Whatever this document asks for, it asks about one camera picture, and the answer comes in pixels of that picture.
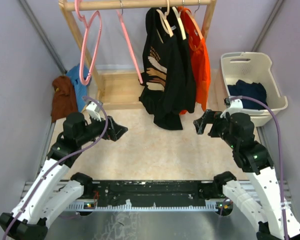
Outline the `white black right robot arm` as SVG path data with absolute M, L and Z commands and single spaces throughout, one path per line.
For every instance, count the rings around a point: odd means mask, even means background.
M 197 134 L 206 125 L 208 136 L 221 138 L 232 150 L 236 165 L 248 176 L 259 198 L 256 201 L 227 171 L 213 178 L 213 192 L 228 198 L 247 218 L 259 240 L 300 240 L 300 223 L 291 209 L 284 206 L 285 197 L 277 180 L 276 170 L 265 146 L 255 140 L 254 123 L 248 114 L 206 110 L 193 122 Z

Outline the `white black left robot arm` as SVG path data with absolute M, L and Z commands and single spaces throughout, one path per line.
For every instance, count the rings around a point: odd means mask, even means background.
M 128 128 L 117 124 L 111 116 L 89 117 L 80 112 L 69 114 L 63 122 L 63 131 L 50 148 L 44 164 L 30 189 L 11 212 L 0 215 L 3 239 L 43 240 L 55 219 L 76 199 L 91 197 L 93 179 L 75 173 L 70 181 L 54 196 L 51 194 L 75 161 L 87 150 L 85 144 L 94 146 L 101 139 L 117 141 Z

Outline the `navy blue t shirt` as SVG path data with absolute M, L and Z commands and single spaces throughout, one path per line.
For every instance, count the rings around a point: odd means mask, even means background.
M 238 80 L 234 85 L 227 85 L 230 96 L 246 96 L 267 104 L 267 92 L 261 83 L 247 83 L 243 80 Z M 253 101 L 242 99 L 244 109 L 250 110 L 264 110 L 265 108 Z

